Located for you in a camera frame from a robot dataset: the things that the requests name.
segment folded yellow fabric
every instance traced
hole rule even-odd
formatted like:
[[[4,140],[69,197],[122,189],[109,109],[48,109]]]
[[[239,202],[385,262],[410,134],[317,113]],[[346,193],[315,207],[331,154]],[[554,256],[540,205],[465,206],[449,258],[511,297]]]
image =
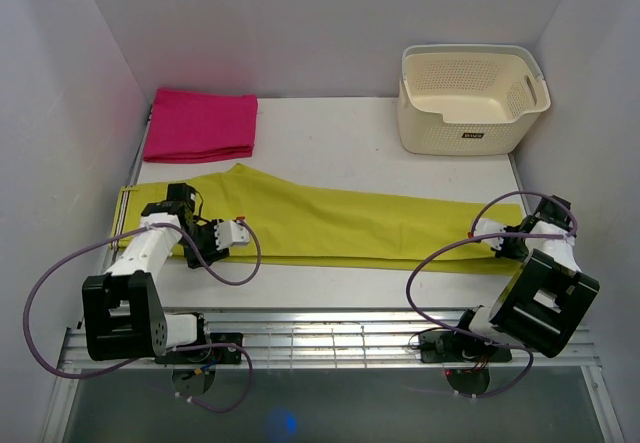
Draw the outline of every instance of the folded yellow fabric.
[[[241,164],[185,181],[204,197],[204,218],[246,217],[267,264],[413,269],[434,251],[466,238],[483,207],[313,188]],[[123,188],[114,234],[137,228],[146,204],[162,201],[166,191],[167,183]],[[496,205],[487,217],[516,224],[522,214],[518,205]],[[182,248],[174,253],[182,255]],[[226,261],[255,261],[255,246],[232,248]],[[425,270],[511,274],[516,268],[514,262],[494,258],[487,245],[470,244],[445,253]]]

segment gray wall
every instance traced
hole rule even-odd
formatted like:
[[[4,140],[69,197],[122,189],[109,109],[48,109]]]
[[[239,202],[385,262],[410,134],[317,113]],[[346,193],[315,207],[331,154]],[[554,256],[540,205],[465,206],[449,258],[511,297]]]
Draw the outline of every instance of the gray wall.
[[[560,0],[96,0],[148,98],[167,85],[261,96],[397,94],[402,51],[532,48]]]
[[[53,377],[22,338],[44,270],[106,235],[147,103],[93,0],[0,0],[0,440],[33,442]],[[36,301],[38,346],[56,363],[98,255],[63,268]]]
[[[552,110],[516,153],[530,189],[574,203],[589,314],[627,441],[640,441],[640,0],[563,0],[535,54]]]

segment purple cable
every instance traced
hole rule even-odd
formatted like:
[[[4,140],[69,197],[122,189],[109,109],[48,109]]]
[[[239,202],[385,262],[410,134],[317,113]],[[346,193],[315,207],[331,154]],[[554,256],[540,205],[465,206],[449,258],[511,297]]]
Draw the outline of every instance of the purple cable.
[[[176,348],[175,351],[198,351],[198,350],[207,350],[213,348],[233,348],[236,351],[239,351],[244,355],[247,359],[247,365],[249,365],[249,379],[247,380],[247,385],[244,387],[244,391],[240,395],[240,397],[231,405],[226,406],[224,408],[216,408],[215,406],[210,405],[202,400],[197,400],[196,398],[190,397],[189,395],[183,395],[179,391],[175,393],[176,396],[184,398],[190,403],[198,405],[200,408],[204,408],[205,410],[211,411],[213,413],[228,413],[231,410],[234,410],[238,406],[240,406],[244,400],[247,399],[249,395],[249,391],[251,390],[251,383],[253,382],[253,362],[251,361],[251,357],[247,350],[242,348],[241,346],[234,345],[233,343],[208,343],[206,345],[195,345],[195,346],[183,346]]]
[[[121,361],[120,363],[116,363],[115,365],[110,366],[108,368],[103,368],[102,370],[92,371],[91,373],[71,374],[71,373],[65,373],[64,371],[59,370],[59,369],[55,368],[54,366],[51,366],[42,357],[42,355],[40,354],[40,352],[36,348],[36,345],[35,345],[35,343],[33,341],[33,336],[31,335],[31,327],[30,327],[30,324],[29,324],[29,315],[31,313],[31,307],[33,306],[33,301],[35,300],[36,294],[40,290],[40,287],[44,284],[44,282],[55,271],[60,269],[61,266],[69,263],[71,260],[74,260],[75,258],[77,258],[79,256],[84,255],[85,253],[89,253],[90,251],[98,249],[101,246],[105,246],[105,245],[108,245],[110,243],[113,243],[114,241],[122,240],[122,239],[128,238],[130,236],[136,236],[136,235],[139,235],[141,233],[144,233],[145,231],[152,230],[154,228],[171,228],[173,230],[176,230],[178,233],[180,233],[184,237],[184,239],[187,241],[189,246],[191,246],[191,248],[193,249],[193,252],[195,253],[196,258],[198,259],[200,264],[204,267],[205,270],[207,270],[209,272],[209,274],[211,276],[213,276],[215,279],[217,279],[221,283],[224,283],[225,285],[240,286],[240,285],[244,285],[245,283],[248,283],[249,281],[251,281],[251,279],[258,272],[258,269],[260,268],[260,263],[262,262],[262,251],[260,249],[260,242],[258,241],[258,238],[257,238],[256,234],[249,227],[249,225],[243,220],[239,221],[239,224],[244,226],[247,229],[247,231],[249,232],[249,234],[251,234],[251,236],[253,237],[253,241],[256,244],[256,265],[255,265],[255,268],[253,269],[253,271],[251,272],[251,274],[247,278],[245,278],[244,280],[238,281],[238,282],[229,281],[226,278],[223,278],[223,277],[219,276],[215,271],[213,271],[211,268],[209,268],[209,266],[204,261],[204,258],[202,258],[202,255],[200,254],[200,251],[198,250],[198,247],[196,246],[195,242],[191,239],[191,237],[187,234],[187,232],[184,231],[179,226],[173,225],[171,223],[155,223],[153,225],[149,225],[148,227],[137,228],[137,229],[132,230],[132,231],[127,231],[126,233],[121,233],[120,235],[112,236],[112,237],[107,238],[107,239],[105,239],[103,241],[100,241],[98,243],[94,243],[94,244],[89,245],[89,246],[87,246],[85,248],[81,248],[80,250],[77,250],[77,251],[71,253],[70,255],[65,256],[64,258],[62,258],[57,263],[54,263],[53,266],[51,266],[51,268],[49,268],[47,271],[44,272],[44,274],[38,279],[36,284],[33,286],[31,291],[29,292],[29,296],[27,296],[27,301],[26,301],[26,303],[24,305],[24,311],[22,312],[22,332],[24,334],[24,339],[25,339],[25,342],[27,343],[27,347],[29,348],[29,351],[33,355],[33,358],[38,362],[38,364],[42,368],[44,368],[46,371],[48,371],[52,375],[55,375],[55,376],[57,376],[59,378],[66,378],[66,379],[69,379],[69,380],[86,380],[88,378],[93,378],[95,376],[106,375],[107,373],[111,373],[112,371],[115,371],[115,370],[117,370],[119,368],[122,368],[123,366],[126,366],[126,365],[128,365],[130,363],[133,363],[134,361],[136,361],[138,359],[138,358],[130,358],[128,360]]]
[[[499,198],[496,198],[495,200],[493,200],[492,202],[490,202],[489,204],[487,204],[478,214],[478,216],[475,218],[475,220],[473,221],[473,225],[471,226],[471,234],[473,235],[473,232],[475,231],[475,227],[476,224],[478,222],[478,220],[480,219],[480,217],[494,204],[496,204],[498,201],[503,200],[504,198],[507,198],[509,196],[514,196],[514,195],[536,195],[536,196],[540,196],[542,198],[546,198],[547,200],[550,200],[552,202],[554,202],[555,204],[557,204],[558,206],[560,206],[567,214],[567,216],[569,216],[569,218],[571,219],[572,225],[573,227],[571,228],[571,231],[569,231],[569,233],[566,236],[574,236],[576,234],[576,230],[578,228],[578,222],[576,221],[575,216],[573,215],[573,213],[571,213],[571,211],[569,211],[569,209],[561,204],[558,200],[556,200],[555,198],[552,198],[548,195],[545,195],[543,193],[537,193],[537,192],[532,192],[532,191],[512,191],[510,193],[507,193],[505,195],[500,196]],[[464,246],[466,244],[469,243],[479,243],[482,240],[487,240],[487,239],[492,239],[492,238],[544,238],[544,239],[549,239],[549,240],[561,240],[565,238],[565,235],[544,235],[544,234],[529,234],[529,233],[490,233],[487,235],[481,235],[481,236],[471,236],[470,238],[464,239],[464,240],[460,240],[460,241],[456,241],[455,243],[451,243],[441,249],[439,249],[438,251],[432,253],[431,255],[429,255],[427,258],[425,258],[412,272],[411,275],[409,275],[409,279],[407,280],[407,286],[406,286],[406,297],[407,297],[407,301],[409,302],[409,305],[411,306],[411,308],[413,308],[413,310],[418,313],[420,316],[422,316],[425,320],[438,325],[442,328],[445,328],[447,330],[451,330],[454,331],[456,333],[459,333],[461,335],[465,335],[465,336],[469,336],[471,338],[475,338],[478,339],[480,341],[484,341],[485,343],[494,346],[496,348],[504,348],[504,349],[509,349],[509,350],[522,350],[528,353],[529,355],[529,361],[527,363],[527,365],[524,367],[524,369],[522,370],[522,372],[520,372],[520,374],[518,376],[516,376],[511,382],[507,383],[506,385],[504,385],[501,388],[498,388],[496,390],[492,390],[489,391],[487,393],[483,393],[481,395],[475,395],[475,394],[470,394],[470,393],[460,393],[460,395],[465,396],[467,398],[489,398],[491,396],[497,396],[501,393],[504,393],[505,391],[509,390],[510,388],[512,388],[513,386],[515,386],[518,382],[520,382],[526,375],[527,373],[529,373],[529,370],[531,370],[531,367],[533,366],[533,352],[529,349],[526,348],[524,346],[515,346],[515,345],[507,345],[507,344],[501,344],[501,343],[496,343],[494,341],[492,341],[490,338],[487,338],[486,336],[474,333],[472,331],[468,331],[468,330],[463,330],[461,328],[456,328],[455,326],[449,325],[443,321],[440,321],[436,318],[433,318],[429,315],[427,315],[424,311],[422,311],[418,305],[416,305],[416,303],[413,301],[413,297],[411,296],[411,287],[413,285],[413,281],[415,280],[416,276],[418,275],[418,273],[420,273],[420,271],[427,266],[429,263],[431,263],[433,260],[435,260],[438,256],[442,255],[443,253],[446,253],[449,250],[453,250],[454,248],[458,248],[460,246]]]

